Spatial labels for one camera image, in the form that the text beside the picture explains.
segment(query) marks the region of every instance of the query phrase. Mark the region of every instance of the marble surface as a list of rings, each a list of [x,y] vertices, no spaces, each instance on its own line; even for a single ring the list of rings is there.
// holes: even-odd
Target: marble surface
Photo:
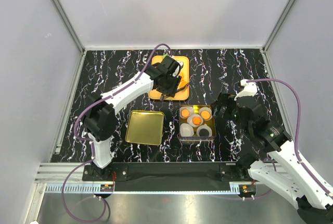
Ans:
[[[166,53],[158,50],[157,55]],[[88,51],[76,89],[67,128],[59,155],[52,161],[79,162],[91,153],[87,142],[73,138],[73,126],[80,112],[88,106],[86,96],[116,88],[140,71],[146,63],[149,50]],[[190,96],[185,101],[154,101],[148,94],[138,97],[117,115],[116,131],[111,136],[110,151],[113,161],[170,162],[170,161],[229,161],[237,160],[243,152],[259,153],[232,121],[216,121],[217,137],[210,143],[182,145],[178,140],[178,109],[181,104],[210,104],[220,92],[237,93],[241,79],[267,78],[267,70],[259,49],[177,49],[176,56],[190,60]],[[258,83],[256,99],[263,103],[267,115],[282,123],[271,85]],[[163,139],[159,146],[129,144],[125,135],[129,113],[132,110],[155,110],[165,114]]]

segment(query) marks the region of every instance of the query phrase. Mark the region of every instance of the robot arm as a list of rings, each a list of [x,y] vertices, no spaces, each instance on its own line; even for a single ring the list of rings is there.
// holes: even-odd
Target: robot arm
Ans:
[[[236,163],[234,173],[241,174],[243,178],[258,180],[280,194],[298,210],[298,214],[307,224],[332,223],[333,195],[327,194],[298,161],[294,143],[285,129],[277,122],[268,120],[264,107],[253,98],[257,92],[255,84],[242,80],[241,85],[244,89],[237,95],[220,94],[212,105],[214,112],[218,115],[221,107],[227,106],[223,118],[234,121],[244,129],[250,141],[281,164],[293,181],[269,169],[265,163],[249,154]],[[301,154],[300,157],[326,191],[332,192],[332,186]]]
[[[147,66],[144,72],[138,72],[132,79],[112,91],[102,95],[89,95],[92,103],[101,98],[109,97],[104,102],[89,110],[83,119],[83,124],[92,139],[95,149],[94,164],[104,169],[112,157],[110,155],[110,137],[113,135],[118,120],[116,115],[128,103],[152,89],[167,95],[174,96],[181,77],[179,73],[183,63],[164,55],[161,63]]]

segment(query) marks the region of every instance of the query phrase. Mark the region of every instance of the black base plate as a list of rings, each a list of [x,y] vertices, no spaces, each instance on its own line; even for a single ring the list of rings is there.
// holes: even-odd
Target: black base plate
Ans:
[[[235,163],[113,163],[102,178],[86,165],[83,181],[112,181],[117,174],[116,191],[224,191],[230,181],[244,181],[233,176],[223,177]]]

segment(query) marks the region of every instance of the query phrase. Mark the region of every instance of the white wall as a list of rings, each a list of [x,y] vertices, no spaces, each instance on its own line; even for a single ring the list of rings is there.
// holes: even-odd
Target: white wall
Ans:
[[[87,47],[262,46],[288,0],[60,0]]]
[[[0,0],[0,223],[22,223],[79,52],[50,0]]]
[[[333,184],[333,3],[297,0],[268,50],[275,77],[290,83],[302,104],[300,151]],[[282,88],[296,125],[296,101]]]

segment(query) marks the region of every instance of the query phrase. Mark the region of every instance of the gold tray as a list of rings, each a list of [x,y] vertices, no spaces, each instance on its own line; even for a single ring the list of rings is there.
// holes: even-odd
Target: gold tray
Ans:
[[[129,143],[160,145],[163,136],[164,113],[133,110],[130,114],[125,141]]]

